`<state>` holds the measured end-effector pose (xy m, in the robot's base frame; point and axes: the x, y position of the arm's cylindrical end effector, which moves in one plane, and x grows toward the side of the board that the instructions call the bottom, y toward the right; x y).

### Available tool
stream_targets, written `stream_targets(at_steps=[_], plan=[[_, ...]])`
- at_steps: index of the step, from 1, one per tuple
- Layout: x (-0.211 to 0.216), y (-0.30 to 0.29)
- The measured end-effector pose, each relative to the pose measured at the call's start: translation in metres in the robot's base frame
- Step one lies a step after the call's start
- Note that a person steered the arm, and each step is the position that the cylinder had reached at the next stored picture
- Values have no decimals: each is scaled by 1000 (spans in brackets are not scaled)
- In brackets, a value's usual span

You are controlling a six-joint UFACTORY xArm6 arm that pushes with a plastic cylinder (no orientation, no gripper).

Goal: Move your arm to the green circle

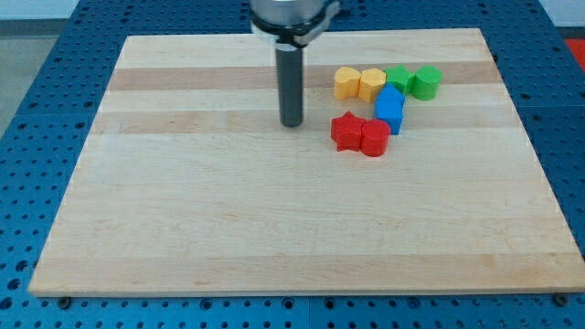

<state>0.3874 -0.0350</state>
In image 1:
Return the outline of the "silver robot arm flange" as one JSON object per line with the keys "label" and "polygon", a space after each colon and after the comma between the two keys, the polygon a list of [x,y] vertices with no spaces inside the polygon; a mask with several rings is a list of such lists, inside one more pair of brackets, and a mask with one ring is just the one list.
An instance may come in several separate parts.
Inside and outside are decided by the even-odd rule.
{"label": "silver robot arm flange", "polygon": [[335,0],[250,0],[250,26],[275,49],[295,51],[322,35],[341,7]]}

